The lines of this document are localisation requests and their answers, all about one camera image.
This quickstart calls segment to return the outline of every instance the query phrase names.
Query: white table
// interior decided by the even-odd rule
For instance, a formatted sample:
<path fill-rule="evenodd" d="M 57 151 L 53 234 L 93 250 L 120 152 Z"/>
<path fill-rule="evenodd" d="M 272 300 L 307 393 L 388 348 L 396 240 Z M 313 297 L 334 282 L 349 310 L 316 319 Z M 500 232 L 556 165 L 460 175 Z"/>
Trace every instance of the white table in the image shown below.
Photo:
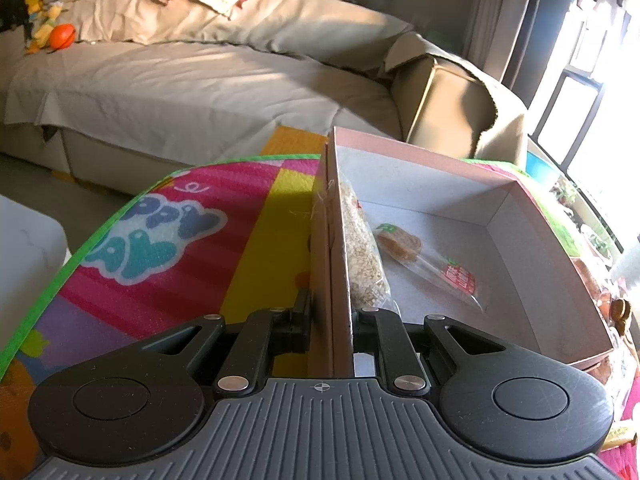
<path fill-rule="evenodd" d="M 0 196 L 0 350 L 65 262 L 62 226 Z"/>

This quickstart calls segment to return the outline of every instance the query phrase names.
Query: cardboard box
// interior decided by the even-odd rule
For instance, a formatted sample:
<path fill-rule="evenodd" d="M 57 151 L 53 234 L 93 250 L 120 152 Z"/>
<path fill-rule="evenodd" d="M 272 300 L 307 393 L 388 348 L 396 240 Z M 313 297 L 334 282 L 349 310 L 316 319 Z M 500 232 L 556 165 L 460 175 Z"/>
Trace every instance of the cardboard box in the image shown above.
<path fill-rule="evenodd" d="M 313 376 L 353 375 L 337 185 L 342 178 L 350 181 L 368 218 L 419 236 L 490 290 L 482 312 L 383 256 L 404 322 L 445 314 L 581 369 L 612 350 L 609 332 L 571 260 L 517 180 L 416 146 L 336 128 L 314 189 Z"/>

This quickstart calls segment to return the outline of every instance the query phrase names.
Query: play mat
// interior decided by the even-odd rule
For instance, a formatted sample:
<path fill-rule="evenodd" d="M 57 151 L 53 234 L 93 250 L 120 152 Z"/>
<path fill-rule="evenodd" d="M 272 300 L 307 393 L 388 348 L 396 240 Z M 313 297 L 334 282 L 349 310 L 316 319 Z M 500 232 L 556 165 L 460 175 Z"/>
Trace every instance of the play mat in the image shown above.
<path fill-rule="evenodd" d="M 82 246 L 0 354 L 0 479 L 21 479 L 42 459 L 26 410 L 51 374 L 203 314 L 234 323 L 260 308 L 293 306 L 308 285 L 319 163 L 317 154 L 296 152 L 319 153 L 324 141 L 279 128 L 263 156 L 174 173 Z M 550 223 L 566 236 L 564 220 Z M 304 356 L 282 358 L 275 374 L 306 375 Z M 635 384 L 625 418 L 637 396 Z M 635 447 L 601 458 L 625 480 L 638 477 Z"/>

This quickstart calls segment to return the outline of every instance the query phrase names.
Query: ribbed gray panel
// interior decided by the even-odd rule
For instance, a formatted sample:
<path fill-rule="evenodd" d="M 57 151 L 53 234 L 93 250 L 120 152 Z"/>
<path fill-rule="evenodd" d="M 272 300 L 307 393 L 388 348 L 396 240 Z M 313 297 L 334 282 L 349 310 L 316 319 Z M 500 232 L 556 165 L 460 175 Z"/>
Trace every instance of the ribbed gray panel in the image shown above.
<path fill-rule="evenodd" d="M 200 433 L 147 463 L 119 468 L 47 460 L 32 480 L 617 480 L 594 456 L 567 465 L 506 465 L 453 439 L 421 400 L 374 379 L 270 379 L 217 404 Z"/>

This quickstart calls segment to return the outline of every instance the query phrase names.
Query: plastic bag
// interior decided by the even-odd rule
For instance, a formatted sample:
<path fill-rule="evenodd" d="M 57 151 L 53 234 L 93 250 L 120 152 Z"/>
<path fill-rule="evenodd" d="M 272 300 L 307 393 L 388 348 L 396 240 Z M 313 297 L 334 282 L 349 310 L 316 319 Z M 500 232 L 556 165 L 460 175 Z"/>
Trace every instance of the plastic bag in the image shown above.
<path fill-rule="evenodd" d="M 373 234 L 378 246 L 396 262 L 466 304 L 486 309 L 486 293 L 476 277 L 435 250 L 424 248 L 422 240 L 394 224 L 380 224 Z"/>
<path fill-rule="evenodd" d="M 340 183 L 340 197 L 351 305 L 353 308 L 386 308 L 399 315 L 391 298 L 376 239 L 353 187 L 345 179 Z"/>

